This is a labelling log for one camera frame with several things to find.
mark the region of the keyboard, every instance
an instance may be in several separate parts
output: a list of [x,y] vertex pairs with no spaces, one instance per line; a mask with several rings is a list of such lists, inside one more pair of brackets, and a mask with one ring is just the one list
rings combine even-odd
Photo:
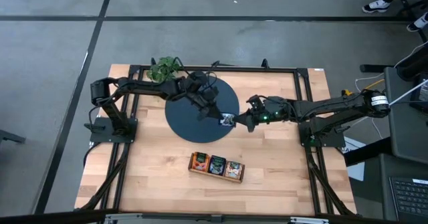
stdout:
[[409,215],[428,218],[428,181],[391,177],[390,182],[399,221]]

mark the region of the gray floor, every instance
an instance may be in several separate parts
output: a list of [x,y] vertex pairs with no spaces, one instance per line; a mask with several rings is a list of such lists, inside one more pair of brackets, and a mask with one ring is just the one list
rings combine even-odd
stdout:
[[[361,5],[370,1],[111,0],[107,15],[361,16]],[[97,15],[102,2],[0,0],[0,15]],[[387,15],[399,7],[394,2]],[[0,129],[27,137],[24,145],[0,145],[0,216],[31,212],[94,24],[0,21]],[[271,66],[324,68],[330,93],[338,96],[344,88],[355,91],[355,78],[371,76],[359,72],[360,64],[394,64],[419,44],[416,33],[391,23],[104,22],[47,212],[74,206],[88,149],[89,132],[83,127],[91,108],[88,86],[107,76],[110,64],[148,64],[151,57],[177,55],[188,65],[221,60],[259,66],[267,58]],[[387,119],[376,123],[388,136]],[[370,121],[346,135],[365,143],[380,138]],[[358,212],[374,216],[367,205],[358,199]]]

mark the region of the wooden table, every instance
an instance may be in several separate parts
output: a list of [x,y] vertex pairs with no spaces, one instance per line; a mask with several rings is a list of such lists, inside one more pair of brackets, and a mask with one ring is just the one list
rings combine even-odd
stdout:
[[[110,77],[127,76],[129,65],[112,65]],[[314,100],[330,97],[324,70],[309,69]],[[296,99],[292,74],[216,72],[239,98],[241,112],[254,94]],[[304,91],[303,79],[300,81]],[[132,106],[131,96],[128,113]],[[165,101],[140,96],[138,132],[131,145],[120,210],[157,213],[221,213],[248,215],[313,215],[308,167],[296,123],[256,126],[249,133],[238,125],[221,140],[196,144],[179,138],[165,118]],[[100,144],[88,156],[76,207],[86,204],[106,177],[112,144]],[[246,165],[243,182],[232,183],[187,170],[192,152],[225,157]],[[324,148],[328,180],[346,206],[356,212],[342,155]],[[110,189],[112,206],[116,184]],[[318,183],[322,211],[324,194]]]

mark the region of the black circular platform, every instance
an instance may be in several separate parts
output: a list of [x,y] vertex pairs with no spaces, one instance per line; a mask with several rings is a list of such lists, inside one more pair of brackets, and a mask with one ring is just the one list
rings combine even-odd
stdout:
[[[214,80],[214,77],[209,76],[210,83],[213,83]],[[220,111],[239,114],[238,97],[232,87],[219,78],[217,78],[213,86],[216,86],[219,90],[216,101]],[[198,121],[198,114],[199,111],[196,106],[192,106],[190,100],[186,98],[176,102],[167,101],[165,106],[165,116],[169,126],[174,130],[175,134],[191,142],[213,142],[226,136],[233,128],[220,126],[219,121],[214,118],[204,118]]]

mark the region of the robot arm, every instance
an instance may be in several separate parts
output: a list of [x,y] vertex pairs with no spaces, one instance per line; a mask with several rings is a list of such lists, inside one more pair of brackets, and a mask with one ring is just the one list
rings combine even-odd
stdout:
[[389,113],[387,97],[372,90],[363,90],[359,94],[345,94],[343,92],[339,98],[317,102],[257,95],[252,96],[247,102],[251,104],[251,108],[236,116],[234,121],[247,126],[249,132],[253,132],[258,124],[278,121],[301,123],[314,119],[318,114],[334,112],[334,115],[327,118],[317,118],[318,123],[311,126],[312,134],[316,134],[363,116],[383,118]]
[[[186,78],[176,78],[162,83],[153,83],[127,78],[104,78],[91,84],[91,101],[95,106],[101,107],[112,121],[113,135],[126,135],[130,131],[126,113],[119,111],[114,104],[125,94],[142,94],[159,96],[166,101],[177,101],[187,98],[199,110],[198,120],[205,117],[223,119],[215,97],[219,91],[216,87],[208,86],[199,90],[208,83],[208,77],[202,71],[195,71]],[[118,86],[110,95],[109,85]]]

